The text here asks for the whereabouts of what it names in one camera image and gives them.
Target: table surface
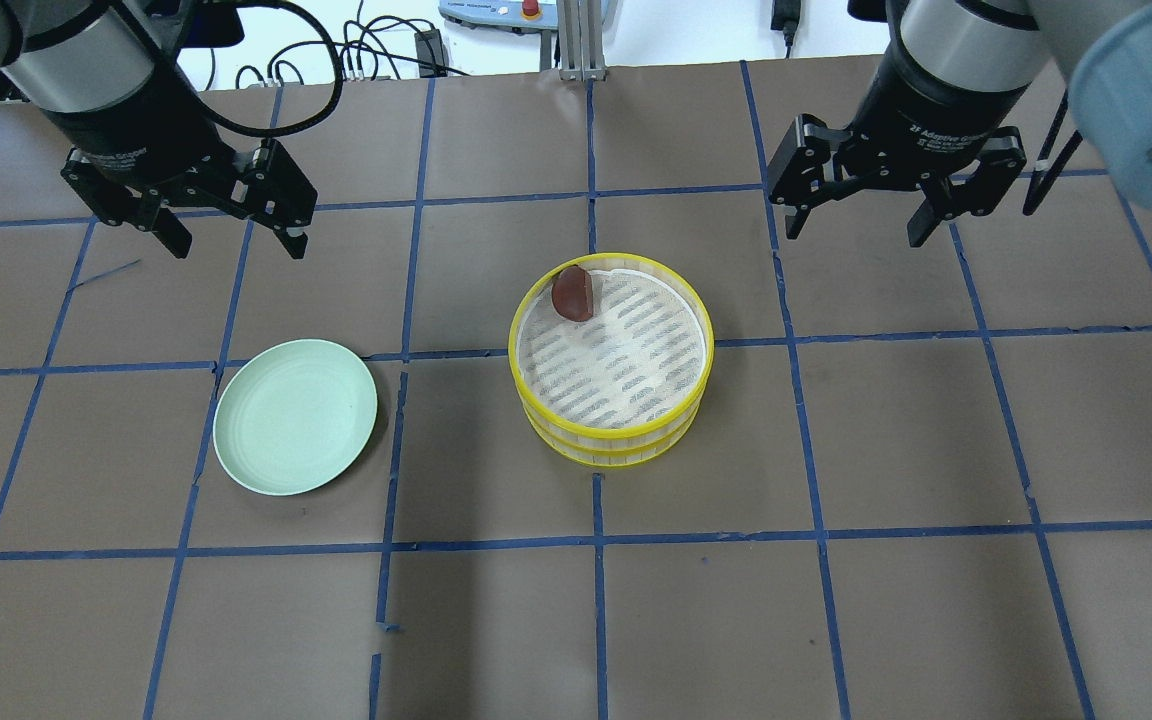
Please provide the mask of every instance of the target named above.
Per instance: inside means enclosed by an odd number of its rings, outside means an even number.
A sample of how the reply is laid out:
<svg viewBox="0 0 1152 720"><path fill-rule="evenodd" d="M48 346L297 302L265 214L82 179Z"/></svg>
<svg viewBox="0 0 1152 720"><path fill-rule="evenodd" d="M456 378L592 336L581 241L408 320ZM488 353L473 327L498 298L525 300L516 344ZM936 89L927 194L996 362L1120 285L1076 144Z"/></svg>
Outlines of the table surface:
<svg viewBox="0 0 1152 720"><path fill-rule="evenodd" d="M910 250L918 199L872 192L782 240L765 158L876 61L350 85L288 139L300 262L93 222L0 106L0 719L1152 717L1152 214L1087 150L1032 218L1018 183ZM607 473L532 433L505 351L590 250L672 266L719 338L682 442ZM364 357L380 418L257 497L210 418L291 338Z"/></svg>

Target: black cable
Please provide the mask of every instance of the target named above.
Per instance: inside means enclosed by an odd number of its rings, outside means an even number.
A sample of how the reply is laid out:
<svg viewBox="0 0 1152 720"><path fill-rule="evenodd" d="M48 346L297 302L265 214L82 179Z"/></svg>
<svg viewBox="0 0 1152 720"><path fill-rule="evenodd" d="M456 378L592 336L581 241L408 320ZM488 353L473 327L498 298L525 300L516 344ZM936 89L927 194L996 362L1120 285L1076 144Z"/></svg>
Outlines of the black cable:
<svg viewBox="0 0 1152 720"><path fill-rule="evenodd" d="M1043 204L1044 197L1047 197L1047 192L1056 183L1056 179L1060 177L1061 172L1064 172L1064 165L1074 157L1074 151L1078 150L1078 145L1082 145L1082 143L1083 132L1074 131L1074 135L1069 136L1069 141L1066 141L1064 146L1060 149L1056 160L1052 161L1049 169L1034 169L1032 176L1029 176L1029 188L1025 190L1025 205L1020 210L1021 213L1032 215L1038 210L1038 206Z"/></svg>
<svg viewBox="0 0 1152 720"><path fill-rule="evenodd" d="M369 26L364 26L364 24L362 24L362 23L353 22L353 20L347 20L344 22L344 26L340 28L340 35L342 35L344 37L346 45L349 44L349 26L357 26L358 28L358 41L364 41L364 40L366 40L367 36L371 36L372 38L376 38L376 46L380 47L380 51L382 51L382 53L385 53L387 55L389 54L389 47L385 47L385 41L381 40L381 38L380 38L379 35L376 35L374 29L371 29ZM359 53L359 58L361 58L362 56L362 50L359 50L358 53ZM389 58L389 69L394 70L394 79L402 79L401 74L397 74L397 63L394 63L394 59L393 58ZM376 73L372 73L371 79L376 79Z"/></svg>
<svg viewBox="0 0 1152 720"><path fill-rule="evenodd" d="M132 14L132 10L124 5L124 0L114 0L109 3L114 8L114 13L119 14L119 17L131 29L132 35L137 37L141 45L145 46L145 51L150 53L151 58L156 60L156 63L165 65L165 67L174 67L174 61L166 56L160 50L154 37L150 35L147 29L141 24L141 20ZM323 38L324 44L329 46L329 58L332 58L332 70L334 74L334 79L332 82L332 96L328 97L328 101L323 106L323 109L317 111L317 113L310 115L310 118L301 120L298 123L291 123L289 126L283 126L280 128L256 128L250 126L244 126L242 123L236 123L234 120L225 118L218 111L211 109L211 106L206 105L195 92L189 96L194 98L195 104L202 114L206 115L211 122L218 126L229 129L229 131L237 132L238 135L245 135L248 137L285 137L293 135L294 132L301 132L303 129L308 129L319 124L332 114L338 105L340 104L340 92L344 90L344 78L342 65L340 65L340 58L335 54L335 51L331 47L333 45L332 35L326 31L323 23L319 22L314 15L306 12L305 8L301 8L300 5L289 3L287 0L236 0L233 1L232 6L234 8L271 8L275 10L287 10L296 17L304 20L309 26L314 29L314 32Z"/></svg>
<svg viewBox="0 0 1152 720"><path fill-rule="evenodd" d="M349 55L348 47L342 47L340 50L340 61L344 63L344 70L353 74L353 55Z"/></svg>
<svg viewBox="0 0 1152 720"><path fill-rule="evenodd" d="M260 70L256 69L255 65L243 65L243 67L238 68L238 74L234 76L234 90L242 90L243 88L243 70L251 70L251 73L256 73L257 81L259 81L262 85L265 85L265 76L262 76Z"/></svg>
<svg viewBox="0 0 1152 720"><path fill-rule="evenodd" d="M434 43L430 40L429 36L425 35L424 31L420 30L420 28L416 26L416 23L412 23L412 21L408 18L400 18L397 17L397 15L376 15L374 18L371 18L366 23L365 28L369 29L370 31L371 26L373 26L376 23L381 22L381 20L391 21L391 23L387 25L387 29L393 26L410 26L412 29L412 32L416 32L416 36L420 37L420 39L425 41L425 50L429 50L430 58L433 59L434 65L438 65L438 53L434 53ZM434 23L429 23L429 25L430 28L433 28Z"/></svg>
<svg viewBox="0 0 1152 720"><path fill-rule="evenodd" d="M344 44L346 45L349 45L349 24L351 24L351 23L353 23L353 20L347 20L344 22L344 24L342 26L340 26L340 37L344 38ZM346 58L346 59L357 58L357 60L358 60L358 70L362 70L362 51L355 50L355 53L353 53L353 55L349 55L348 47L342 47L340 50L340 56Z"/></svg>
<svg viewBox="0 0 1152 720"><path fill-rule="evenodd" d="M3 54L3 60L0 61L0 67L5 68L15 63L20 58L20 51L24 47L24 29L20 26L20 18L8 0L0 0L0 8L3 8L3 16L8 20L8 32L10 33L8 51Z"/></svg>
<svg viewBox="0 0 1152 720"><path fill-rule="evenodd" d="M376 22L376 20L377 18L372 18L372 22ZM385 32L387 31L387 29L394 29L396 26L401 26L401 24L403 23L425 23L429 24L429 29L431 29L431 31L433 31L433 29L438 29L438 26L433 22L431 22L431 20L427 18L403 18L402 22L389 23L387 24L387 26L379 26L372 29L374 29L377 32Z"/></svg>
<svg viewBox="0 0 1152 720"><path fill-rule="evenodd" d="M380 77L380 55L376 54L376 51L372 50L370 45L366 45L365 41L359 40L358 65L362 65L362 54L364 54L364 51L366 51L366 53L371 53L371 77L369 77L367 79L374 81L376 78Z"/></svg>
<svg viewBox="0 0 1152 720"><path fill-rule="evenodd" d="M1069 111L1068 92L1061 94L1056 115L1052 119L1052 124L1047 128L1047 137L1043 138L1043 149L1038 151L1038 158L1034 159L1034 172L1029 176L1029 187L1025 188L1025 202L1021 206L1021 214L1032 215L1036 213L1038 206L1046 199L1047 192L1051 192L1051 188L1056 183L1056 179L1060 179L1060 174L1064 172L1064 166L1069 164L1074 152L1083 143L1083 132L1074 131L1074 135L1069 136L1069 141L1066 141L1060 152L1056 153L1056 159L1052 161L1052 165L1046 170L1038 169L1038 164L1047 160L1052 146L1056 145L1056 136L1060 135L1067 111Z"/></svg>
<svg viewBox="0 0 1152 720"><path fill-rule="evenodd" d="M1047 156L1051 156L1052 146L1056 145L1056 136L1060 135L1060 126L1064 123L1067 111L1069 111L1069 92L1060 96L1056 116L1052 119L1052 124L1047 128L1047 137L1043 141L1043 150L1038 151L1039 160L1046 160Z"/></svg>
<svg viewBox="0 0 1152 720"><path fill-rule="evenodd" d="M217 82L217 50L215 47L209 47L207 53L211 54L211 73L207 73L207 85L202 89L206 92L211 90L211 83Z"/></svg>
<svg viewBox="0 0 1152 720"><path fill-rule="evenodd" d="M422 68L430 68L435 70L435 73L452 73L452 74L457 74L457 76L470 77L470 73L467 73L465 70L458 70L456 68L449 67L448 65L430 63L430 61L420 60L417 58L408 58L408 55L381 53L380 50L365 50L365 51L374 55L384 55L385 58L393 58L394 60L403 60L407 63L419 65Z"/></svg>
<svg viewBox="0 0 1152 720"><path fill-rule="evenodd" d="M310 46L310 45L323 45L323 41L321 40L294 41L291 45L288 45L287 47L283 47L282 50L280 50L278 53L274 54L274 56L270 60L270 67L273 67L273 63L279 58L282 58L282 55L285 53L288 53L288 51L296 50L297 47L306 47L306 46ZM456 68L452 68L448 65L430 63L429 61L425 61L425 60L419 60L419 59L416 59L416 58L408 58L408 55L397 55L397 54L394 54L394 53L381 53L380 50L372 50L372 47L367 46L366 44L359 45L358 41L349 41L348 44L346 44L346 41L335 41L335 40L333 40L331 45L333 47L359 47L362 51L364 51L364 53L371 53L372 55L393 58L394 60L403 60L403 61L407 61L408 63L420 65L420 67L433 68L435 70L442 70L442 73L457 74L457 76L467 76L468 77L468 74L470 74L470 73L467 73L465 70L458 70Z"/></svg>
<svg viewBox="0 0 1152 720"><path fill-rule="evenodd" d="M291 71L296 73L296 79L300 81L301 85L305 85L305 76L302 76L301 69L297 68L296 65L293 65L289 60L279 60L278 63L274 63L274 77L278 78L279 83L287 85L287 83L283 82L283 74L278 69L280 65L287 65L288 68L291 68Z"/></svg>

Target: plate rim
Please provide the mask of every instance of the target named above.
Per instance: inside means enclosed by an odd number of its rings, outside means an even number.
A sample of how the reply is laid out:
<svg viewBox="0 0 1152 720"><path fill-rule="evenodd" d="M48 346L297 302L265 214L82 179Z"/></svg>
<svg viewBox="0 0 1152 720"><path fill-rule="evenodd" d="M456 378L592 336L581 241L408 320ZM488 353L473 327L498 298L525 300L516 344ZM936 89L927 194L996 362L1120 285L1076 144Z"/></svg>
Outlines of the plate rim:
<svg viewBox="0 0 1152 720"><path fill-rule="evenodd" d="M340 468L339 470L334 471L334 473L331 475L328 478L326 478L326 479L324 479L321 482L316 482L314 484L311 484L311 486L306 486L304 488L293 488L291 491L288 491L288 492L271 492L267 488L252 487L251 484L248 484L247 482L243 482L242 479L240 479L234 473L234 471L232 469L229 469L229 464L227 464L227 462L225 462L225 454L223 454L223 452L221 452L221 448L220 448L220 433L218 432L218 430L220 427L221 409L223 409L223 407L225 407L225 396L229 395L229 388L234 387L234 384L238 381L238 378L244 372L247 372L247 370L249 367L252 367L252 366L260 367L259 359L262 357L264 357L266 355L270 355L274 350L280 350L280 348L286 348L287 346L291 346L291 344L326 344L326 346L329 346L329 347L333 347L333 348L339 348L339 350L342 350L349 357L353 357L353 359L356 361L356 363L358 364L358 366L362 369L362 374L367 378L367 382L370 384L370 387L371 387L370 397L372 400L372 406L376 407L376 410L374 410L373 414L371 414L371 418L370 418L371 427L367 429L367 432L366 432L364 439L362 439L362 446L358 447L358 449L355 452L355 454L353 454L349 457L349 460L346 462L346 464L342 465L342 468ZM230 378L229 382L225 385L225 389L221 391L220 397L215 399L215 414L212 415L212 418L211 418L211 447L212 447L212 450L215 452L215 460L218 460L220 462L220 468L225 470L225 473L229 475L229 479L233 479L234 482L236 482L243 488L248 488L248 491L255 492L255 493L257 493L257 495L265 495L265 497L291 497L291 495L301 495L301 493L310 492L310 491L312 491L312 488L319 488L319 487L325 486L325 484L328 484L332 480L334 480L338 477L340 477L340 473L342 473L343 471L346 471L349 468L349 465L353 465L353 462L355 462L358 458L358 456L362 455L362 452L364 450L364 448L367 447L367 442L371 439L371 434L376 432L376 416L378 416L379 414L380 414L380 393L376 388L376 376L371 374L371 367L367 367L367 364L364 363L364 361L362 361L362 357L358 357L357 354L355 354L353 350L349 350L348 347L342 346L339 342L333 342L333 341L329 341L329 340L323 340L323 338L298 338L298 340L289 340L287 342L280 342L280 343L278 343L278 344L275 344L273 347L265 348L265 350L262 350L255 357L252 357L251 359L249 359L247 362L247 364L244 364L242 367L240 367L237 373L234 373L234 377Z"/></svg>

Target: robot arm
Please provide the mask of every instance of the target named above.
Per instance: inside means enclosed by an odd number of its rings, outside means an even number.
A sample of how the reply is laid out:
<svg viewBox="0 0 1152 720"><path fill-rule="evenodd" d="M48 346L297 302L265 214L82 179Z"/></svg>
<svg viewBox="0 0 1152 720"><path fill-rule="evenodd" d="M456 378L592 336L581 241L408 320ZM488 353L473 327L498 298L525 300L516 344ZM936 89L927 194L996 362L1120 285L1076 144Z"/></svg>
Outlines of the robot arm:
<svg viewBox="0 0 1152 720"><path fill-rule="evenodd" d="M233 5L291 9L326 36L312 15L280 0ZM74 143L61 177L101 222L154 233L184 258L192 238L172 210L219 209L271 228L291 258L305 255L317 191L274 136L312 123L245 128L219 118L188 85L138 6L3 0L0 67ZM320 118L338 99L339 86ZM260 136L260 146L234 150L220 141L217 123Z"/></svg>
<svg viewBox="0 0 1152 720"><path fill-rule="evenodd" d="M768 167L795 238L814 206L859 190L923 191L911 247L960 214L986 215L1024 168L1000 127L1048 59L1121 192L1152 209L1152 0L851 0L890 45L855 120L799 115ZM954 176L977 168L964 182Z"/></svg>

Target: power adapter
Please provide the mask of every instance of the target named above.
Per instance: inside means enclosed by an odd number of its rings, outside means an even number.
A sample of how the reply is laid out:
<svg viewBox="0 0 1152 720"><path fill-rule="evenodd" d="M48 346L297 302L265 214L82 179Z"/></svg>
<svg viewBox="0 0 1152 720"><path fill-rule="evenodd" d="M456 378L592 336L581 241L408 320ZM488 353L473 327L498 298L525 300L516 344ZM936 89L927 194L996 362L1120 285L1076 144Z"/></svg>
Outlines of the power adapter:
<svg viewBox="0 0 1152 720"><path fill-rule="evenodd" d="M420 60L420 77L447 77L447 46L438 28L416 32L416 59Z"/></svg>

